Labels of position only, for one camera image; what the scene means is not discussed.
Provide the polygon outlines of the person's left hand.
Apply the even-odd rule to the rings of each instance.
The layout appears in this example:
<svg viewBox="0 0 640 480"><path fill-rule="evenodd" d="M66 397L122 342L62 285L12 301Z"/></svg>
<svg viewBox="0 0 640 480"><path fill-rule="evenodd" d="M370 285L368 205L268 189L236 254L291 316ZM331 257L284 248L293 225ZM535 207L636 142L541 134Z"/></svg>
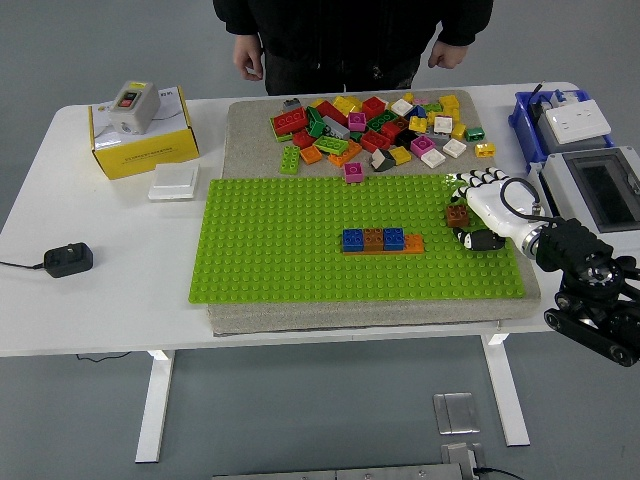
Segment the person's left hand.
<svg viewBox="0 0 640 480"><path fill-rule="evenodd" d="M467 52L468 46L453 46L436 41L428 59L428 67L454 69L463 62Z"/></svg>

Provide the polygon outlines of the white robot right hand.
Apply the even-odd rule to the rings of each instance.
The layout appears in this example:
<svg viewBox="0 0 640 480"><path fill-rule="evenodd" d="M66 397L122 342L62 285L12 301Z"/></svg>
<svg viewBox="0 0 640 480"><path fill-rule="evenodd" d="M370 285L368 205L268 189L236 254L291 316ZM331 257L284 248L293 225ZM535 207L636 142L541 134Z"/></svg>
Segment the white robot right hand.
<svg viewBox="0 0 640 480"><path fill-rule="evenodd" d="M469 250L488 251L501 249L505 238L510 238L523 254L533 259L546 222L536 189L495 167L458 173L455 178L466 185L454 192L451 201L465 199L487 227L474 232L455 227L453 233L458 241Z"/></svg>

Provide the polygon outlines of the person's right hand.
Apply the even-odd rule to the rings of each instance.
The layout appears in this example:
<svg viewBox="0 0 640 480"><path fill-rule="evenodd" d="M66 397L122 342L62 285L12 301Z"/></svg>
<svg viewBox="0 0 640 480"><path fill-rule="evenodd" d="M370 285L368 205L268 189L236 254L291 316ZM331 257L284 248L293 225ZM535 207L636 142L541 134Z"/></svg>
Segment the person's right hand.
<svg viewBox="0 0 640 480"><path fill-rule="evenodd" d="M232 59L244 80L261 81L263 79L262 44L257 34L237 35Z"/></svg>

